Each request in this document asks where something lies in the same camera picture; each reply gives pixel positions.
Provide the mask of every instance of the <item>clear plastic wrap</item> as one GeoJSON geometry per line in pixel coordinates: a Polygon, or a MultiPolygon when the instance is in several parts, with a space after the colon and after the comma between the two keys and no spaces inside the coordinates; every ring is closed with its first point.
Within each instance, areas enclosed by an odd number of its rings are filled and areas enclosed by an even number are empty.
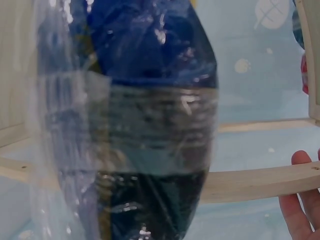
{"type": "Polygon", "coordinates": [[[41,239],[183,239],[213,157],[218,107],[215,54],[191,3],[33,8],[31,196],[41,239]]]}

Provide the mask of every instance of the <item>dark blue cloth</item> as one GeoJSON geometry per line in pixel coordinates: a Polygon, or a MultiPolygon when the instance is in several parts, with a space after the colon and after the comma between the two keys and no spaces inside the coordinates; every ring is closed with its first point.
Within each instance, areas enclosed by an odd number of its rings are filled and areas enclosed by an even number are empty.
{"type": "Polygon", "coordinates": [[[299,43],[299,45],[305,49],[305,43],[304,43],[304,37],[302,34],[302,29],[301,29],[301,23],[298,15],[298,10],[297,10],[297,5],[296,1],[293,0],[295,10],[292,15],[292,28],[293,28],[293,34],[295,37],[295,40],[299,43]]]}

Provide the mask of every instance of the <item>hand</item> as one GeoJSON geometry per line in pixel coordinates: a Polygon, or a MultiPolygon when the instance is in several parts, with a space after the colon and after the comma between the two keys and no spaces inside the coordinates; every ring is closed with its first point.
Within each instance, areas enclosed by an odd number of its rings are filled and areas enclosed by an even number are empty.
{"type": "MultiPolygon", "coordinates": [[[[297,151],[291,159],[293,165],[311,162],[305,151],[297,151]]],[[[298,195],[279,197],[280,208],[292,240],[320,240],[320,193],[317,189],[299,193],[298,195]]]]}

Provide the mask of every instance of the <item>red object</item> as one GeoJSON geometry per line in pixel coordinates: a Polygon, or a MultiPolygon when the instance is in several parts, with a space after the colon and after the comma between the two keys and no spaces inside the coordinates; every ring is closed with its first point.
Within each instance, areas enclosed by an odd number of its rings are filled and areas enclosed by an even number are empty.
{"type": "Polygon", "coordinates": [[[301,61],[301,73],[302,73],[302,90],[306,94],[309,94],[309,88],[308,88],[308,69],[307,69],[307,58],[306,54],[302,56],[301,61]]]}

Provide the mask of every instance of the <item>leaf print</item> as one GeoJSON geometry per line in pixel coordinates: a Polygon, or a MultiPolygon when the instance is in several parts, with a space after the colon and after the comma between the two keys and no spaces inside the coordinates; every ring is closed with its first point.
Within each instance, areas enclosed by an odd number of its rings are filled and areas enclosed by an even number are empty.
{"type": "Polygon", "coordinates": [[[290,11],[290,0],[259,0],[255,6],[257,22],[267,29],[278,29],[286,21],[290,11]]]}

